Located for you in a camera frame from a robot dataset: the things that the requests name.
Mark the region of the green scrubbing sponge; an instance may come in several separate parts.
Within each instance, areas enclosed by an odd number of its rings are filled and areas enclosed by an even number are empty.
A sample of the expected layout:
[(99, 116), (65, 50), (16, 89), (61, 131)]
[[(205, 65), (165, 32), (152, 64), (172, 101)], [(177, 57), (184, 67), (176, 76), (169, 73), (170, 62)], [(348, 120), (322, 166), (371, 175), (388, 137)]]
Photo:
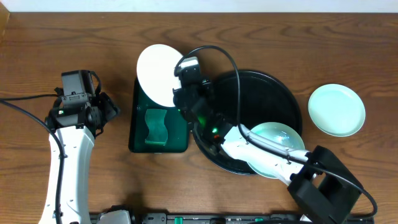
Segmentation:
[(148, 109), (145, 114), (145, 122), (149, 133), (145, 139), (146, 144), (164, 146), (169, 134), (165, 126), (166, 110)]

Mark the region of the white plate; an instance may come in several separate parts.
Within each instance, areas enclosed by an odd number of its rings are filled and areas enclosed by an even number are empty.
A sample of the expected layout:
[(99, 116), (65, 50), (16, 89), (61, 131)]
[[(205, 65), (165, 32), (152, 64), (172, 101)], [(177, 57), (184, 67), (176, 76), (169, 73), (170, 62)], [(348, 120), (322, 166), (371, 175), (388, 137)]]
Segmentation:
[(137, 60), (137, 78), (144, 93), (155, 103), (164, 107), (175, 107), (173, 89), (181, 87), (174, 76), (177, 62), (182, 54), (164, 44), (145, 48)]

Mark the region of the green plate bottom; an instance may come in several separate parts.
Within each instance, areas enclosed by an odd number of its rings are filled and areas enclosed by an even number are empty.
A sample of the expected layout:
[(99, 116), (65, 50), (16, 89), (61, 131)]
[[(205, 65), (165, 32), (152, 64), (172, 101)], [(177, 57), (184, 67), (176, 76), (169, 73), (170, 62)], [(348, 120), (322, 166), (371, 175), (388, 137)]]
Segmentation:
[(288, 125), (276, 122), (267, 122), (258, 124), (253, 127), (251, 131), (281, 145), (292, 147), (294, 149), (305, 149), (301, 136)]

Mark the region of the green plate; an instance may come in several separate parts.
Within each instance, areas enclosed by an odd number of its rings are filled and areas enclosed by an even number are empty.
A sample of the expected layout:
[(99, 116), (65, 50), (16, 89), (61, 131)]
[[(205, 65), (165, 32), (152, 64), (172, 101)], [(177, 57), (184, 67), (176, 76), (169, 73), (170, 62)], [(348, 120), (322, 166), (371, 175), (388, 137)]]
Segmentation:
[(251, 131), (281, 145), (292, 147), (294, 149), (305, 149), (301, 136), (288, 125), (276, 122), (267, 122), (258, 124), (253, 127)]
[(366, 120), (362, 99), (340, 84), (318, 87), (308, 100), (308, 113), (318, 129), (336, 137), (356, 134)]

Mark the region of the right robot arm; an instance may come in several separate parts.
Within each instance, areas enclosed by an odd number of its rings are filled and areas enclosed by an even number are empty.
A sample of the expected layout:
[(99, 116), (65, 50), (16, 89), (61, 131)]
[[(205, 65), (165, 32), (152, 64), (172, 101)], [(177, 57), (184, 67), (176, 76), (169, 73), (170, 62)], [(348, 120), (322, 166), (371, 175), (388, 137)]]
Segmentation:
[(363, 187), (327, 148), (313, 151), (270, 137), (265, 124), (302, 131), (302, 117), (291, 92), (280, 82), (256, 77), (179, 81), (170, 89), (175, 106), (193, 128), (196, 140), (216, 158), (229, 157), (281, 182), (314, 223), (344, 223)]

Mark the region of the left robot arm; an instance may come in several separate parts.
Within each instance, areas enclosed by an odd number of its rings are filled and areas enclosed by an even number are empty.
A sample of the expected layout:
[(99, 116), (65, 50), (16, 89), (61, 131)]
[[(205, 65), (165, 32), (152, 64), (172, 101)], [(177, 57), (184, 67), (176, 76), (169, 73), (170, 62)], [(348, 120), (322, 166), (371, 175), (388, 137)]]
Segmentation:
[(106, 93), (60, 96), (46, 118), (50, 174), (40, 223), (91, 223), (90, 157), (95, 139), (120, 109)]

